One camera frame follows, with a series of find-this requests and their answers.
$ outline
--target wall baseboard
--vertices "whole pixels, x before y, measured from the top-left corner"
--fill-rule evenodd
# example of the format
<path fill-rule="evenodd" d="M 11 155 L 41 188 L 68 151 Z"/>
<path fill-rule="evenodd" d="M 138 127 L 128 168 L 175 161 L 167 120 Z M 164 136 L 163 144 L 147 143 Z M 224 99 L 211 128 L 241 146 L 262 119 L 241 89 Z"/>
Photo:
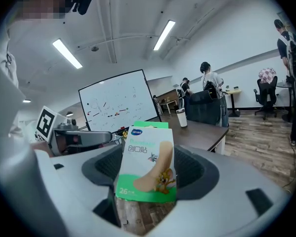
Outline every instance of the wall baseboard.
<path fill-rule="evenodd" d="M 288 106 L 274 106 L 276 109 L 278 110 L 282 110 L 285 109 L 286 111 L 288 111 L 289 107 Z M 236 110 L 240 110 L 240 111 L 257 111 L 260 109 L 260 107 L 245 107 L 245 108 L 235 108 Z"/>

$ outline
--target band-aid box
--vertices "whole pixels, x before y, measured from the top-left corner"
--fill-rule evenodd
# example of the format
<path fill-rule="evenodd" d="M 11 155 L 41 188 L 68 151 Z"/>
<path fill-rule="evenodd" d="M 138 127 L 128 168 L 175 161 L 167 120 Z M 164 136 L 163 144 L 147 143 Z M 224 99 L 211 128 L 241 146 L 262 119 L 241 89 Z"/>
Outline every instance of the band-aid box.
<path fill-rule="evenodd" d="M 115 194 L 144 202 L 176 200 L 171 129 L 129 128 Z"/>

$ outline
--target ceiling pipe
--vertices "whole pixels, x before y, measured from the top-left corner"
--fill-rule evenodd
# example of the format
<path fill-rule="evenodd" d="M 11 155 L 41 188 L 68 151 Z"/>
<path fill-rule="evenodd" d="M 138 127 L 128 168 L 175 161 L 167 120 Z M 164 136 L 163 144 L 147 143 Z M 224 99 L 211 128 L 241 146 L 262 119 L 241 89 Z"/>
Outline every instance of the ceiling pipe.
<path fill-rule="evenodd" d="M 97 11 L 98 11 L 98 16 L 99 16 L 99 21 L 100 21 L 100 25 L 101 25 L 101 31 L 102 31 L 102 35 L 104 38 L 104 41 L 107 40 L 106 34 L 105 34 L 105 30 L 104 30 L 104 24 L 103 24 L 103 18 L 102 18 L 102 11 L 101 11 L 101 6 L 100 6 L 100 0 L 95 0 L 96 5 L 97 5 Z M 107 49 L 108 49 L 108 53 L 109 53 L 109 59 L 110 62 L 112 63 L 112 57 L 111 57 L 111 52 L 109 49 L 109 45 L 107 44 Z"/>
<path fill-rule="evenodd" d="M 126 39 L 134 39 L 134 38 L 158 38 L 158 37 L 159 37 L 159 35 L 134 35 L 134 36 L 119 37 L 119 38 L 108 39 L 108 40 L 105 40 L 105 41 L 101 41 L 101 42 L 89 45 L 87 47 L 79 49 L 78 51 L 84 50 L 86 48 L 93 48 L 94 46 L 98 46 L 98 45 L 105 44 L 105 43 L 110 43 L 110 42 L 116 41 L 116 40 L 126 40 Z M 170 38 L 177 39 L 177 40 L 190 41 L 190 39 L 177 37 L 177 36 L 170 36 Z"/>
<path fill-rule="evenodd" d="M 111 39 L 113 39 L 114 37 L 116 37 L 116 31 L 115 31 L 115 27 L 116 25 L 114 26 L 114 30 L 113 30 L 113 25 L 112 25 L 112 7 L 111 7 L 111 2 L 114 1 L 116 2 L 116 0 L 109 0 L 109 26 L 110 26 L 110 32 L 111 32 Z M 115 16 L 115 24 L 118 24 L 118 20 L 117 20 L 117 13 L 115 12 L 114 14 Z M 116 50 L 115 50 L 115 45 L 114 45 L 114 42 L 112 42 L 112 46 L 113 46 L 113 53 L 114 53 L 114 58 L 115 58 L 115 63 L 117 63 L 117 57 L 116 57 Z"/>

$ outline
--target black rectangle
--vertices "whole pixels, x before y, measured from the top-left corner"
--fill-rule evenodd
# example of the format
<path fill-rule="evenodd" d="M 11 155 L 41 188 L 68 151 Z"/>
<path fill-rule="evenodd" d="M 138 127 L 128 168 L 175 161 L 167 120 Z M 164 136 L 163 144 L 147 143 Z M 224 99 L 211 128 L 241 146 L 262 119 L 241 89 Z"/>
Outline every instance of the black rectangle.
<path fill-rule="evenodd" d="M 60 163 L 57 163 L 57 164 L 54 165 L 54 167 L 57 170 L 57 169 L 63 168 L 64 166 L 62 164 L 60 164 Z"/>
<path fill-rule="evenodd" d="M 246 191 L 246 194 L 259 217 L 273 205 L 272 201 L 261 189 Z"/>

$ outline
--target cable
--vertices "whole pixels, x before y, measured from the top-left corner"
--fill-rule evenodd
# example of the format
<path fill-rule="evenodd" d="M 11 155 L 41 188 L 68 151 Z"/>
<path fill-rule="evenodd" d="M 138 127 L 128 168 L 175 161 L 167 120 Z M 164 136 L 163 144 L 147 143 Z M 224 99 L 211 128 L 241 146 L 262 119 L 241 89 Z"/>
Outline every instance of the cable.
<path fill-rule="evenodd" d="M 284 185 L 282 188 L 284 188 L 284 187 L 288 186 L 289 184 L 291 184 L 295 180 L 295 176 L 296 176 L 296 161 L 295 161 L 296 152 L 295 152 L 295 149 L 292 147 L 292 145 L 291 145 L 291 148 L 292 148 L 292 150 L 294 152 L 294 176 L 293 176 L 293 179 L 288 184 Z"/>

